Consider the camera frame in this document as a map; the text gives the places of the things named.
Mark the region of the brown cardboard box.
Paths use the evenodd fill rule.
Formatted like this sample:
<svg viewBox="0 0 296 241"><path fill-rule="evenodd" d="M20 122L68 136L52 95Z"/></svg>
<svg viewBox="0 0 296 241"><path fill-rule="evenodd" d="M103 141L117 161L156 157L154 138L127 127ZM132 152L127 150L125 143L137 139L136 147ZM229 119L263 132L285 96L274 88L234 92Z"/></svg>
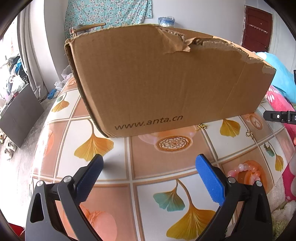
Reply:
<svg viewBox="0 0 296 241"><path fill-rule="evenodd" d="M67 39L65 52L98 130L130 137L254 112L276 70L238 44L142 24Z"/></svg>

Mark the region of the pink floral blanket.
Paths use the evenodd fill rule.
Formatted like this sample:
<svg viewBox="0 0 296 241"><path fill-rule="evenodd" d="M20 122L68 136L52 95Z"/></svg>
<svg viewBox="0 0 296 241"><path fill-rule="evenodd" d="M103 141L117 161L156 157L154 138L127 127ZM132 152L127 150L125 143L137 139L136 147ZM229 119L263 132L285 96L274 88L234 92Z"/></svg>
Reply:
<svg viewBox="0 0 296 241"><path fill-rule="evenodd" d="M265 98L275 111L295 111L293 106L270 85ZM295 125L283 124L285 131L276 135L283 148L288 165L282 173L283 186L287 201L295 200Z"/></svg>

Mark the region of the light blue pillow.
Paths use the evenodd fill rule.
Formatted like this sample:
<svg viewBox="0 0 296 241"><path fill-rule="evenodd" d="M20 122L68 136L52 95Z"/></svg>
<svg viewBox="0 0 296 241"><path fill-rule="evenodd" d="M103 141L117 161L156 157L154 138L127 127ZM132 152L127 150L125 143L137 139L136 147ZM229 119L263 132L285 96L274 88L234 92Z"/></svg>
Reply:
<svg viewBox="0 0 296 241"><path fill-rule="evenodd" d="M276 69L273 85L290 103L295 104L295 79L277 56L268 52L256 52L256 55Z"/></svg>

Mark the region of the gold clover earring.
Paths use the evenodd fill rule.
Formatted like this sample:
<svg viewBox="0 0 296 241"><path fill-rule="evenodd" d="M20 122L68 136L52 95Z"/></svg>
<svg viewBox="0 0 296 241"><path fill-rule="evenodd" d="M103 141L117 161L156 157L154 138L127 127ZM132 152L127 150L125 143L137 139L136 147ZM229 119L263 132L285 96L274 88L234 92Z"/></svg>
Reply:
<svg viewBox="0 0 296 241"><path fill-rule="evenodd" d="M253 132L250 131L250 130L247 130L246 133L245 133L245 135L246 135L247 137L251 138L252 140L254 139Z"/></svg>

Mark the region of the small gold earring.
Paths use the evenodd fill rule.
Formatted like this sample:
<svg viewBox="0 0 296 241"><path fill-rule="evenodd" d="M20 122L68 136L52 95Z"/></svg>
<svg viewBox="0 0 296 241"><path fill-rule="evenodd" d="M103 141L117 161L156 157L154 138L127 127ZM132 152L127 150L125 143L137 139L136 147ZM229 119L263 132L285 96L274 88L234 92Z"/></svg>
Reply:
<svg viewBox="0 0 296 241"><path fill-rule="evenodd" d="M205 124L198 124L196 125L197 130L205 130L207 128L207 125Z"/></svg>

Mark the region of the dark grey board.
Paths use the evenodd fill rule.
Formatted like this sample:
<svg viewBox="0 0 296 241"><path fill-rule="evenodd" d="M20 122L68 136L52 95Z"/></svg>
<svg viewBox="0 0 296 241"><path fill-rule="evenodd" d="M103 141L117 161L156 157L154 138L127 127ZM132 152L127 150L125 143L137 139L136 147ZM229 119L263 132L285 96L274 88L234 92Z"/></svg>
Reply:
<svg viewBox="0 0 296 241"><path fill-rule="evenodd" d="M1 130L20 148L43 112L43 107L27 84L2 111Z"/></svg>

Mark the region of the dark red door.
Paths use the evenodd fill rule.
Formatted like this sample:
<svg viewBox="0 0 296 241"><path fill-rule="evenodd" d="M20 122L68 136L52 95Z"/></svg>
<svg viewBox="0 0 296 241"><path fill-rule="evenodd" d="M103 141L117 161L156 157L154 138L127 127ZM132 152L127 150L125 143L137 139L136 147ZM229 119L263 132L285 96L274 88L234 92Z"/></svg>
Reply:
<svg viewBox="0 0 296 241"><path fill-rule="evenodd" d="M242 47L254 52L267 52L272 29L272 14L252 6L245 6Z"/></svg>

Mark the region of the white plastic bag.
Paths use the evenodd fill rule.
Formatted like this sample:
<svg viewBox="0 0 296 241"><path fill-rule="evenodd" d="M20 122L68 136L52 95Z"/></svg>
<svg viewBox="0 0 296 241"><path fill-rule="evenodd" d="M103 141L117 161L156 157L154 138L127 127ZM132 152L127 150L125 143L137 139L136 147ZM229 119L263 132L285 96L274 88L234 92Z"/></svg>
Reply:
<svg viewBox="0 0 296 241"><path fill-rule="evenodd" d="M61 91L70 78L73 77L71 66L68 65L61 73L62 81L55 82L55 89Z"/></svg>

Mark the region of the grey curtain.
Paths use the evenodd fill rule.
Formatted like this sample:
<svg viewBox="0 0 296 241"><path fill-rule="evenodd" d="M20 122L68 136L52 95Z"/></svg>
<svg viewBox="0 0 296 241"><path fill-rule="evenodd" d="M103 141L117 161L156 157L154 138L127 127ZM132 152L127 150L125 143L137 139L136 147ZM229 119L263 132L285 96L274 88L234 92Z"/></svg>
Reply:
<svg viewBox="0 0 296 241"><path fill-rule="evenodd" d="M21 61L37 99L45 99L54 88L56 74L46 35L44 3L32 1L17 17Z"/></svg>

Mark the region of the blue water bottle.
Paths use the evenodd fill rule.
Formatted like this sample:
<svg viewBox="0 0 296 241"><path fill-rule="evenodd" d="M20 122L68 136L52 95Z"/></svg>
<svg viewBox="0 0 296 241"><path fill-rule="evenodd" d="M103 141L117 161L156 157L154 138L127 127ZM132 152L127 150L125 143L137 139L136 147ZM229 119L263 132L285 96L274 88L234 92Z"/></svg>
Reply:
<svg viewBox="0 0 296 241"><path fill-rule="evenodd" d="M174 27L175 18L173 16L158 17L158 24L162 27Z"/></svg>

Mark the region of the wooden chair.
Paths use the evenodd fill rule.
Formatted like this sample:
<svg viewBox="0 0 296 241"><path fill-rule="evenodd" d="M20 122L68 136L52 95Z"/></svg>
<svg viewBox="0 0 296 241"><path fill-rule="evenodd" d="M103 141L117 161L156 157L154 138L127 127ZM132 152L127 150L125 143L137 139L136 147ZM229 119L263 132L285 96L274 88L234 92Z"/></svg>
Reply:
<svg viewBox="0 0 296 241"><path fill-rule="evenodd" d="M91 25L77 25L69 29L69 34L71 37L76 37L82 33L88 33L90 30L95 28L103 29L106 26L106 23L98 23Z"/></svg>

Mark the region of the floral teal hanging cloth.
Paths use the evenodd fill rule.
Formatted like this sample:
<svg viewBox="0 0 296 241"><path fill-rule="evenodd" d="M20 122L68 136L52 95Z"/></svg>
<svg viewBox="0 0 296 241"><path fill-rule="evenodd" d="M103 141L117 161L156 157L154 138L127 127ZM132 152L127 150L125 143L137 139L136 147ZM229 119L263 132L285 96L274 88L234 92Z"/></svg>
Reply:
<svg viewBox="0 0 296 241"><path fill-rule="evenodd" d="M152 1L69 1L64 32L70 38L70 29L78 25L105 23L106 27L142 24L152 18Z"/></svg>

